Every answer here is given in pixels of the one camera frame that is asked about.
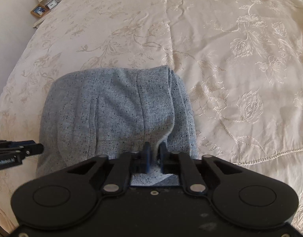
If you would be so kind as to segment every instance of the gray fabric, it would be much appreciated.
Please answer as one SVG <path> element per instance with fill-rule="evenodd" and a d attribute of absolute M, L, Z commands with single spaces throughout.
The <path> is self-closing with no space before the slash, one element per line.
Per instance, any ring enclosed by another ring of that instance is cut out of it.
<path fill-rule="evenodd" d="M 55 81 L 40 124 L 37 176 L 99 154 L 110 159 L 151 143 L 154 159 L 165 141 L 169 151 L 197 158 L 192 109 L 182 80 L 168 67 L 92 69 Z M 135 175 L 133 185 L 153 185 L 170 175 L 157 165 Z"/>

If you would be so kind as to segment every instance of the cream bedspread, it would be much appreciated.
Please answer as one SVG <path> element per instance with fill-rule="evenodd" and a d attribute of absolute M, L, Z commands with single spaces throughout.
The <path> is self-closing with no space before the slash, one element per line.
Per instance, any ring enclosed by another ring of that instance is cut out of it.
<path fill-rule="evenodd" d="M 288 183 L 303 233 L 303 0 L 62 0 L 0 97 L 0 139 L 38 141 L 52 82 L 97 67 L 170 65 L 193 104 L 201 154 Z M 0 224 L 36 159 L 0 172 Z"/>

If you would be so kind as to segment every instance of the screw head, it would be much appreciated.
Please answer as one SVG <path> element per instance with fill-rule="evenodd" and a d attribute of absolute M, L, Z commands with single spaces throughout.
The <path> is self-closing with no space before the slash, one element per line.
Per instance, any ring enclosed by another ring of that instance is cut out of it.
<path fill-rule="evenodd" d="M 151 195 L 153 195 L 153 196 L 156 196 L 156 195 L 158 195 L 158 194 L 159 194 L 158 191 L 151 191 Z"/>
<path fill-rule="evenodd" d="M 105 185 L 103 187 L 103 190 L 105 190 L 107 192 L 116 192 L 119 190 L 119 186 L 114 183 L 110 183 L 110 184 Z"/>
<path fill-rule="evenodd" d="M 193 184 L 190 186 L 190 190 L 191 191 L 194 191 L 194 192 L 203 192 L 205 191 L 205 186 L 203 184 L 199 184 L 199 183 L 196 183 L 196 184 Z"/>

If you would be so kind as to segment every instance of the picture frame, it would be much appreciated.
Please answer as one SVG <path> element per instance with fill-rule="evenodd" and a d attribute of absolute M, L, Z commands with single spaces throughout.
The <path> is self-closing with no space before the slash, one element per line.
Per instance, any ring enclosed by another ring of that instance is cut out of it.
<path fill-rule="evenodd" d="M 39 4 L 31 11 L 31 14 L 38 18 L 41 18 L 47 11 L 49 11 L 49 8 Z"/>

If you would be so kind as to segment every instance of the clock face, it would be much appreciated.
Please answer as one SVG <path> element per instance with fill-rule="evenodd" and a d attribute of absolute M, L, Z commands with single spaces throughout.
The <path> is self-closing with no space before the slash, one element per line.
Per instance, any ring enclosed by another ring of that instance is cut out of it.
<path fill-rule="evenodd" d="M 51 1 L 47 4 L 47 7 L 48 7 L 49 9 L 52 9 L 52 8 L 54 8 L 56 5 L 57 5 L 56 0 L 51 0 Z"/>

